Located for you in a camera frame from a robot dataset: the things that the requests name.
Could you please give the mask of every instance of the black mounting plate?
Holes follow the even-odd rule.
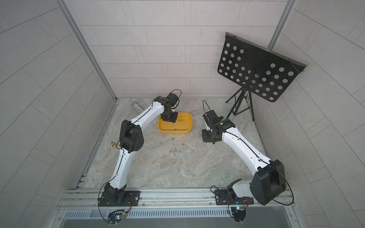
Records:
[[[128,199],[131,201],[132,206],[137,206],[140,193],[141,193],[140,191],[125,191],[124,197],[125,198],[128,197]],[[103,192],[103,194],[101,195],[101,198],[105,198],[104,194],[105,194],[105,192]],[[121,205],[118,205],[118,204],[113,204],[112,202],[99,201],[99,206],[128,206],[128,202],[124,200]]]
[[[215,203],[217,205],[234,205],[233,203],[231,203],[230,199],[228,198],[228,194],[227,194],[227,189],[219,189],[219,190],[214,190],[214,194],[215,194]],[[252,197],[246,197],[249,200],[249,204],[252,205],[254,204],[253,198]],[[247,201],[245,198],[242,198],[238,201],[239,205],[247,205]]]

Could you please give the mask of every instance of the wall tile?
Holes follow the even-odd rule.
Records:
[[[296,80],[292,81],[282,97],[305,132],[324,118],[324,114]]]
[[[0,193],[0,221],[2,227],[14,227],[31,201],[50,165],[27,157]]]
[[[157,97],[159,95],[158,90],[123,90],[125,97]]]
[[[283,131],[281,130],[279,123],[276,121],[275,115],[272,112],[271,108],[267,108],[266,111],[262,112],[262,117],[268,127],[270,135],[274,141],[276,149],[278,151],[282,151],[285,149],[289,144]]]
[[[199,45],[200,27],[145,26],[149,45]]]
[[[365,50],[331,30],[322,28],[306,54],[350,94],[365,85],[361,61]]]
[[[20,217],[15,228],[29,227],[29,224],[31,224],[32,227],[39,227],[43,219],[46,217],[48,210],[49,207],[46,206],[29,204],[27,209],[25,209],[24,213]]]
[[[91,72],[94,70],[88,58],[86,57],[85,53],[83,53],[80,57],[78,57],[74,63],[85,79],[88,78]]]
[[[37,194],[53,198],[56,197],[81,147],[82,144],[72,136],[68,138],[52,168],[39,186],[36,192]]]
[[[325,179],[330,176],[331,176],[331,174],[328,172],[327,168],[323,167],[323,168],[317,169],[316,171],[308,173],[306,175],[306,178],[308,180],[308,183],[313,183],[313,182]]]
[[[184,46],[141,46],[145,63],[184,63]]]
[[[335,33],[346,37],[364,16],[364,1],[311,1],[304,15],[326,26]]]
[[[118,89],[147,89],[143,78],[111,78],[114,88]]]
[[[221,89],[223,78],[191,78],[190,89]]]
[[[317,22],[293,10],[285,25],[283,34],[296,46],[302,47]]]
[[[365,198],[357,194],[365,187],[364,165],[356,154],[333,126],[314,136],[311,142],[351,208],[363,210]]]
[[[191,46],[191,63],[219,63],[223,46]]]
[[[72,33],[59,9],[43,14],[42,18],[58,40],[62,40]]]
[[[343,197],[343,194],[332,177],[311,183],[311,188],[332,228],[361,228],[359,220],[356,218],[356,215]]]
[[[47,0],[5,0],[0,3],[0,13],[12,26],[19,25],[56,8],[55,2]]]
[[[151,89],[185,89],[185,78],[156,78],[150,84]]]
[[[134,46],[94,46],[101,63],[139,63]]]
[[[97,101],[95,99],[92,99],[89,106],[87,107],[84,114],[82,115],[81,119],[77,123],[77,125],[75,127],[75,131],[86,139],[100,110],[101,110],[100,105],[97,103]]]
[[[0,136],[0,186],[5,186],[52,121],[29,106]]]
[[[126,63],[124,64],[130,78],[163,78],[160,63]]]
[[[96,92],[100,89],[101,82],[99,76],[94,72],[82,83],[75,92],[74,97],[85,107],[89,105]]]
[[[344,136],[365,124],[365,109],[315,62],[311,62],[298,82],[323,114]],[[344,118],[351,113],[351,118]]]
[[[254,26],[252,27],[251,34],[248,40],[260,46],[267,46],[270,43],[274,31],[275,27]]]
[[[343,139],[355,152],[358,158],[365,163],[365,125],[359,127],[358,129],[352,131],[351,133],[345,135]]]
[[[81,116],[82,112],[69,101],[36,147],[53,157],[57,157]]]
[[[80,25],[127,25],[120,1],[70,0]]]
[[[63,39],[31,61],[23,69],[45,89],[77,57],[78,55],[70,42],[67,39]]]
[[[3,82],[0,85],[0,97],[6,97],[6,99],[0,100],[2,109],[0,133],[3,133],[42,91],[42,87],[23,70]]]
[[[170,78],[203,78],[207,70],[205,63],[168,63]]]
[[[287,172],[290,182],[295,189],[295,194],[300,202],[305,215],[317,215],[322,214],[321,206],[319,205],[310,185],[304,176],[298,161],[296,160],[294,153],[289,154],[282,159],[282,162]]]
[[[248,40],[251,29],[251,26],[202,26],[200,45],[224,45],[226,32]]]
[[[0,53],[6,53],[0,56],[0,69],[11,76],[52,45],[35,19],[20,24],[0,34]]]
[[[148,45],[144,26],[93,26],[101,45]]]
[[[281,122],[280,127],[283,130],[304,174],[308,174],[324,167],[320,156],[314,149],[298,121],[295,119],[293,113],[290,113]]]
[[[29,154],[29,156],[32,156],[33,158],[36,158],[38,160],[41,160],[43,162],[46,162],[47,164],[53,165],[54,161],[56,160],[55,157],[44,153],[43,151],[33,148],[32,152]]]
[[[92,152],[93,147],[95,146],[96,138],[91,133],[87,136],[85,143],[81,147],[81,150],[76,156],[75,161],[72,164],[72,167],[69,169],[67,177],[63,183],[63,186],[68,186],[69,188],[76,187],[76,182],[82,175],[85,164]]]
[[[277,26],[285,5],[282,1],[251,1],[243,25]]]
[[[231,89],[197,89],[197,97],[230,97]]]
[[[101,63],[99,65],[106,78],[124,78],[119,63]]]
[[[316,123],[313,127],[311,127],[309,130],[306,131],[306,134],[309,139],[311,139],[313,136],[324,130],[326,127],[331,125],[331,122],[325,117],[321,119],[320,122]]]
[[[192,1],[192,26],[236,26],[241,9],[239,1]]]
[[[129,1],[134,25],[184,25],[183,1]]]
[[[79,29],[88,45],[101,45],[93,26],[79,26]]]
[[[38,96],[37,100],[58,115],[81,84],[75,72],[68,67]]]
[[[34,194],[32,200],[30,201],[30,204],[50,207],[52,206],[53,201],[54,198],[52,197]]]

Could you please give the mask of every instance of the black cable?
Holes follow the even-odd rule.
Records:
[[[275,165],[271,165],[271,164],[269,164],[269,163],[267,163],[267,162],[265,162],[262,158],[260,158],[254,151],[253,151],[253,149],[251,149],[251,147],[249,147],[249,145],[247,145],[247,143],[245,142],[245,141],[243,141],[240,137],[238,137],[238,136],[236,136],[236,135],[234,135],[234,134],[232,134],[232,133],[230,133],[230,132],[228,132],[228,131],[226,131],[227,133],[229,133],[229,134],[231,134],[231,135],[233,135],[233,136],[235,136],[235,137],[237,137],[238,139],[240,139],[242,142],[244,142],[245,144],[246,144],[246,146],[248,147],[248,148],[250,148],[250,150],[256,155],[256,157],[257,158],[259,158],[262,162],[264,162],[265,164],[267,164],[268,166],[270,166],[271,168],[274,168],[283,178],[284,178],[284,180],[285,180],[285,182],[288,184],[288,187],[289,187],[289,190],[290,190],[290,193],[292,194],[292,198],[293,198],[293,200],[292,200],[292,202],[290,203],[290,204],[283,204],[283,203],[280,203],[280,202],[278,202],[278,201],[276,201],[276,200],[273,200],[273,201],[275,201],[275,202],[277,202],[277,203],[279,203],[279,204],[281,204],[281,205],[285,205],[285,206],[289,206],[289,205],[292,205],[293,203],[294,203],[294,194],[293,194],[293,191],[292,191],[292,188],[290,187],[290,185],[289,185],[289,183],[288,183],[288,181],[286,180],[286,178],[285,178],[285,176],[275,167]]]

